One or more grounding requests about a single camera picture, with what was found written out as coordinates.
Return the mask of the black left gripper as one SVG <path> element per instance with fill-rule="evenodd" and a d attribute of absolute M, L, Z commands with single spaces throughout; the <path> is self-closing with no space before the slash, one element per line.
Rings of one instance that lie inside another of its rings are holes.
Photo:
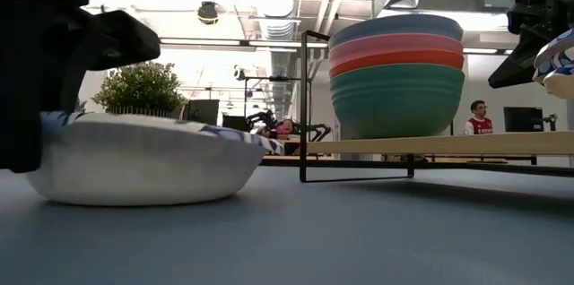
<path fill-rule="evenodd" d="M 0 20 L 19 33 L 41 38 L 61 57 L 89 41 L 95 60 L 88 70 L 105 70 L 153 60 L 160 55 L 157 34 L 122 11 L 91 14 L 89 0 L 0 0 Z M 0 169 L 39 169 L 46 134 L 72 115 L 72 70 L 63 66 L 0 70 Z"/>

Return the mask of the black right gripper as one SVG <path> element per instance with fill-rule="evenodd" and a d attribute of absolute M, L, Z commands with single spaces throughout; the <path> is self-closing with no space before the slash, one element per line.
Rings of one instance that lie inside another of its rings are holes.
<path fill-rule="evenodd" d="M 539 50 L 574 27 L 574 0 L 514 0 L 507 11 L 510 33 L 519 42 L 488 79 L 493 89 L 530 83 Z"/>

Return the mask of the blue patterned paper bowl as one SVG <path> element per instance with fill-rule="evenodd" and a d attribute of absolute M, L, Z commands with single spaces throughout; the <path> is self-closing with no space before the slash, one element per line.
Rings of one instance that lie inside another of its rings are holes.
<path fill-rule="evenodd" d="M 542 47 L 532 80 L 560 99 L 574 99 L 574 28 Z"/>
<path fill-rule="evenodd" d="M 165 117 L 92 112 L 41 115 L 43 150 L 26 174 L 60 203 L 149 206 L 236 194 L 281 142 L 235 129 Z"/>

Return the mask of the orange plastic bowl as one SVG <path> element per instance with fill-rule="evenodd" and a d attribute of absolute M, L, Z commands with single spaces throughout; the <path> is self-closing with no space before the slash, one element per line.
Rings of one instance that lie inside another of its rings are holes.
<path fill-rule="evenodd" d="M 339 65 L 332 65 L 329 78 L 334 79 L 342 73 L 365 67 L 406 64 L 444 65 L 461 70 L 464 57 L 459 52 L 437 49 L 384 52 L 371 56 L 360 56 Z"/>

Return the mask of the pink plastic bowl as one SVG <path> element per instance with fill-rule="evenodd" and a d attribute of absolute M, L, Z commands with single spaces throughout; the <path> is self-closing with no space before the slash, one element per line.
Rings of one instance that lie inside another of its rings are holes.
<path fill-rule="evenodd" d="M 329 61 L 334 64 L 341 64 L 362 56 L 422 49 L 447 50 L 461 54 L 463 52 L 463 45 L 457 39 L 438 34 L 404 33 L 375 35 L 361 39 L 353 39 L 336 47 L 331 47 L 329 51 Z"/>

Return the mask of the blue plastic bowl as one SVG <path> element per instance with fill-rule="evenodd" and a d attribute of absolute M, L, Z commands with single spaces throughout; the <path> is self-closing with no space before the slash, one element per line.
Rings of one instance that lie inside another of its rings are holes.
<path fill-rule="evenodd" d="M 399 14 L 355 23 L 330 37 L 328 46 L 333 49 L 347 41 L 376 35 L 400 33 L 437 34 L 461 40 L 464 30 L 450 18 L 432 14 Z"/>

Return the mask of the green plastic bowl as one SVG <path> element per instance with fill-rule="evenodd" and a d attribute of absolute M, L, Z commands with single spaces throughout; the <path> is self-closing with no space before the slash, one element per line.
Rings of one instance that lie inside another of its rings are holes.
<path fill-rule="evenodd" d="M 454 119 L 465 74 L 445 65 L 377 65 L 330 82 L 341 126 L 353 139 L 433 136 Z"/>

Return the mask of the long ceiling light strip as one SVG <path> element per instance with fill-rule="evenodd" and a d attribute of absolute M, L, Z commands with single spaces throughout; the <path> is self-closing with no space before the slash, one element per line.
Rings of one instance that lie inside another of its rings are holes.
<path fill-rule="evenodd" d="M 512 49 L 485 48 L 485 47 L 464 47 L 463 53 L 466 55 L 496 55 L 509 56 Z"/>
<path fill-rule="evenodd" d="M 161 44 L 213 47 L 301 48 L 299 41 L 160 38 Z"/>

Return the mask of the black computer monitor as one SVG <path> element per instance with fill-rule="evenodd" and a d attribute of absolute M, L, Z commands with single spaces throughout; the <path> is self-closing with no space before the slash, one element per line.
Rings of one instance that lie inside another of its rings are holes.
<path fill-rule="evenodd" d="M 544 116 L 541 108 L 505 107 L 503 112 L 507 133 L 544 131 Z"/>
<path fill-rule="evenodd" d="M 218 99 L 192 99 L 187 103 L 184 119 L 208 125 L 217 125 Z"/>
<path fill-rule="evenodd" d="M 242 132 L 249 132 L 251 130 L 249 122 L 242 116 L 224 115 L 222 118 L 222 126 Z"/>

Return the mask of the person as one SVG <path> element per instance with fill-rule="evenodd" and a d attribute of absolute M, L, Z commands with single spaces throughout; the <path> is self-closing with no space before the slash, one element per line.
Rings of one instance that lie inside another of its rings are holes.
<path fill-rule="evenodd" d="M 473 114 L 465 123 L 465 135 L 492 134 L 492 121 L 486 116 L 487 106 L 483 100 L 476 100 L 471 104 Z"/>
<path fill-rule="evenodd" d="M 291 135 L 299 135 L 300 130 L 293 120 L 284 119 L 279 122 L 274 129 L 268 128 L 267 126 L 259 128 L 257 134 L 272 139 L 289 140 Z M 286 143 L 284 150 L 287 156 L 299 155 L 300 145 L 298 143 Z"/>

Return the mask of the wooden cutting board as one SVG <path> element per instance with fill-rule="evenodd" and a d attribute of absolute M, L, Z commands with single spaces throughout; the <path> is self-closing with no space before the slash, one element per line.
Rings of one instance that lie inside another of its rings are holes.
<path fill-rule="evenodd" d="M 415 161 L 416 154 L 430 155 L 460 155 L 470 157 L 493 155 L 574 155 L 574 132 L 546 133 L 511 133 L 491 134 L 486 137 L 461 136 L 432 136 L 391 139 L 350 140 L 341 142 L 309 142 L 308 132 L 308 97 L 300 97 L 301 133 L 299 180 L 309 183 L 307 155 L 310 153 L 351 153 L 351 154 L 399 154 L 406 157 L 409 164 Z M 414 177 L 416 169 L 405 168 L 408 178 Z"/>

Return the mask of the white flowering plant in pot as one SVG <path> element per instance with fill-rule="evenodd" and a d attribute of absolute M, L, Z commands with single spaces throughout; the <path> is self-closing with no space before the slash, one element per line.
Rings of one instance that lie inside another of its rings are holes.
<path fill-rule="evenodd" d="M 91 99 L 110 114 L 172 117 L 188 102 L 178 91 L 180 81 L 174 66 L 147 61 L 119 67 Z"/>

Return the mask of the black hanging ceiling device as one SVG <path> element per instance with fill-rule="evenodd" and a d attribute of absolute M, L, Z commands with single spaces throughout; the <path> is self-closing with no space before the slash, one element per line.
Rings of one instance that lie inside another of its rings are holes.
<path fill-rule="evenodd" d="M 203 1 L 197 10 L 198 20 L 205 25 L 214 25 L 219 21 L 219 14 L 216 10 L 216 3 Z"/>

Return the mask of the black metal table frame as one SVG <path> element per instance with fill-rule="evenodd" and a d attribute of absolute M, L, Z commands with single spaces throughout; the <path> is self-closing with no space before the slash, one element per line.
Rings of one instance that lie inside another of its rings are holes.
<path fill-rule="evenodd" d="M 414 168 L 414 169 L 469 169 L 503 173 L 516 173 L 552 177 L 574 178 L 574 168 L 518 166 L 509 164 L 491 164 L 486 162 L 385 162 L 365 160 L 306 160 L 307 168 Z"/>

